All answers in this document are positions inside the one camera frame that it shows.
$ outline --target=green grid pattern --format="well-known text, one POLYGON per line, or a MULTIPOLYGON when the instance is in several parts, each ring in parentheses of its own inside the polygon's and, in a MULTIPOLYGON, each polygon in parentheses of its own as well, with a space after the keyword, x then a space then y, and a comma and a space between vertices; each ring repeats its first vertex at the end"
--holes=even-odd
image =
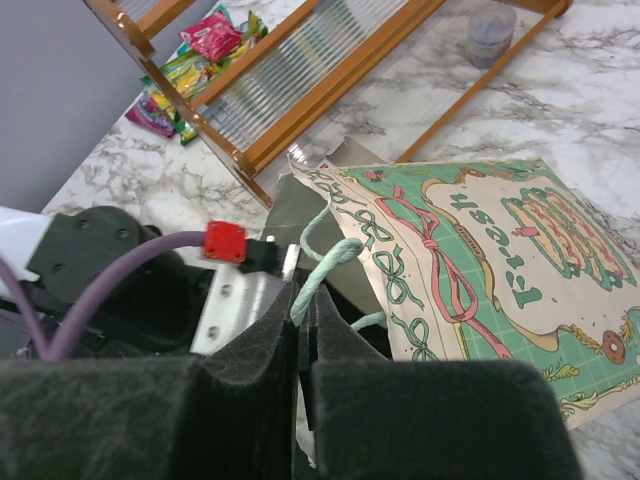
MULTIPOLYGON (((496 164, 467 163, 404 165, 394 167, 376 166, 374 168, 357 167, 344 170, 342 175, 356 179, 366 190, 381 197, 392 197, 393 186, 401 186, 405 191, 404 200, 410 202, 415 207, 429 210, 438 216, 440 225, 436 229, 433 239, 438 242, 441 250, 454 261, 460 272, 474 287, 479 299, 476 318, 488 327, 509 348, 518 360, 531 363, 540 371, 550 366, 557 368, 557 366, 562 366, 567 363, 580 370, 578 376, 550 382, 552 389, 559 399, 566 398, 572 400, 574 395, 579 392, 589 397, 594 392, 602 392, 620 382, 628 381, 633 375, 640 374, 640 366, 636 363, 636 355, 640 354, 640 348, 638 346, 640 332, 637 331, 635 318, 632 319, 634 326, 633 337, 630 342, 625 343, 625 362, 622 365, 614 365, 603 353, 596 355, 593 350, 579 343, 573 334, 564 330, 558 332, 560 349, 557 352, 541 350, 517 332, 509 324, 503 313, 495 309, 485 294, 484 271, 482 270, 480 262, 473 255, 466 243, 459 237, 449 220, 436 210, 429 208, 424 202, 422 194, 422 184, 424 180, 427 178, 438 178, 446 183, 455 183, 461 168, 472 168, 487 175, 495 174, 498 170, 507 171, 513 174, 513 181, 515 182, 526 180, 531 176, 545 176, 551 179, 560 189, 563 189, 562 193, 565 195, 565 198, 573 199, 573 195, 551 172, 546 164, 540 160, 513 161, 496 164), (362 176, 363 173, 372 172, 372 170, 376 172, 382 171, 386 176, 381 178, 379 182, 371 182, 362 176)), ((349 190, 353 192, 356 192, 358 189, 355 184, 350 183, 349 186, 349 190)), ((414 212, 397 202, 389 202, 388 205, 396 215, 402 216, 405 220, 411 222, 418 230, 422 230, 422 223, 414 212)), ((406 257, 406 253, 406 250, 404 250, 401 256, 406 257)), ((425 255, 426 251, 413 253, 417 256, 425 255)), ((450 298, 450 296, 448 296, 450 291, 447 289, 448 275, 446 269, 443 267, 441 264, 440 279, 444 281, 441 284, 443 286, 441 293, 445 303, 448 303, 447 299, 450 298)), ((503 269, 498 270, 496 267, 496 265, 492 265, 496 276, 504 273, 503 269)), ((420 270, 422 271, 423 277, 430 276, 431 272, 425 271, 422 266, 420 266, 420 270)), ((431 305, 431 308, 437 310, 436 305, 431 305)), ((424 313, 425 316, 428 317, 429 312, 426 306, 424 313)), ((571 323, 577 322, 567 321, 566 323, 570 325, 571 323)), ((489 343, 474 329, 467 324, 462 324, 462 330, 472 359, 497 358, 497 355, 489 343)))

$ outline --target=red connector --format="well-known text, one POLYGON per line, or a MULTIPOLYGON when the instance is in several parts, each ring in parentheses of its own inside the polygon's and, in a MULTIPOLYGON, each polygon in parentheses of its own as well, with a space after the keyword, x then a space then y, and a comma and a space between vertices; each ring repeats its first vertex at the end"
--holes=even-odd
POLYGON ((247 258, 247 231, 234 223, 209 222, 204 256, 220 262, 244 262, 247 258))

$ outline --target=white marble surface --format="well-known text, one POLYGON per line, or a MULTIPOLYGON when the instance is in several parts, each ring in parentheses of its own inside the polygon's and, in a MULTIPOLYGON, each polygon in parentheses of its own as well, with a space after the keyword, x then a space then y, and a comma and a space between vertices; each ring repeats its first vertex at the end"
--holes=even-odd
MULTIPOLYGON (((229 0, 273 27, 300 0, 229 0)), ((463 55, 478 1, 449 0, 259 177, 269 190, 284 159, 313 166, 351 136, 393 161, 480 72, 463 55)), ((540 16, 519 11, 517 36, 540 16)), ((640 3, 576 0, 414 160, 544 158, 599 210, 640 265, 640 3)), ((197 140, 181 147, 120 119, 46 212, 116 205, 165 232, 213 218, 258 235, 267 212, 197 140)), ((640 476, 640 402, 572 432, 588 478, 640 476)))

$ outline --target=gray wall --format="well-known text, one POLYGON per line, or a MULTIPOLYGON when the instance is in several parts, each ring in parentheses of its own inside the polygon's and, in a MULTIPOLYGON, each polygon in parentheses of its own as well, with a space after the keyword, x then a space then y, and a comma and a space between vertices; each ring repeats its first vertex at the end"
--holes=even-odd
MULTIPOLYGON (((197 0, 156 37, 156 61, 215 3, 197 0)), ((38 212, 140 92, 141 71, 82 0, 2 0, 0 48, 0 205, 38 212)))

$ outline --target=wooden rack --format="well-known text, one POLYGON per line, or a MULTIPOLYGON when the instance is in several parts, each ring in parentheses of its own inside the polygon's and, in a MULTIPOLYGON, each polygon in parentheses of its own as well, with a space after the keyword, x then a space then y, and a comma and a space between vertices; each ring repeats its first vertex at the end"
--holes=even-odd
MULTIPOLYGON (((169 25, 195 0, 156 0, 151 8, 132 20, 118 6, 118 0, 84 0, 116 40, 157 84, 202 139, 221 159, 229 171, 267 207, 271 199, 255 181, 280 153, 298 136, 342 98, 360 79, 429 18, 446 0, 405 0, 375 31, 345 56, 324 77, 303 92, 287 111, 274 119, 248 147, 239 148, 203 114, 206 109, 229 91, 243 76, 260 67, 267 55, 274 52, 290 36, 309 22, 314 15, 323 15, 327 4, 341 0, 306 0, 254 48, 239 58, 220 78, 212 81, 191 103, 187 102, 164 77, 153 61, 155 50, 151 40, 169 25)), ((508 0, 515 6, 542 13, 544 17, 511 47, 462 97, 438 119, 397 162, 408 161, 460 108, 507 64, 554 17, 562 15, 572 0, 508 0)))

